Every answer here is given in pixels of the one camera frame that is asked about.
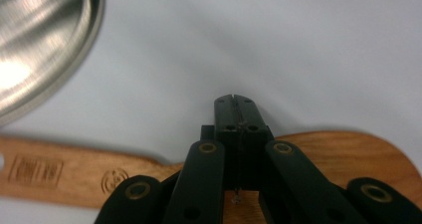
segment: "circular engraved emblem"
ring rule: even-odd
[[[121,168],[107,171],[102,180],[103,193],[112,193],[121,182],[128,178],[127,172]]]

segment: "stainless steel plate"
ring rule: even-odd
[[[0,0],[0,125],[38,105],[79,66],[104,0]]]

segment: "silver pan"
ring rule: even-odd
[[[40,104],[80,65],[105,0],[0,0],[0,125]]]

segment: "white surface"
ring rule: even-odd
[[[422,0],[106,0],[97,42],[2,133],[184,159],[213,101],[254,100],[275,135],[362,130],[422,170]],[[97,211],[0,199],[1,223]]]

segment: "wooden handle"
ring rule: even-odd
[[[393,145],[375,136],[348,131],[308,132],[278,137],[296,144],[333,183],[369,176],[394,187],[422,208],[422,180]],[[147,157],[0,137],[4,167],[0,194],[100,208],[125,178],[137,174],[163,180],[182,164],[161,165]],[[242,192],[233,204],[226,192],[224,223],[265,223],[257,192]]]

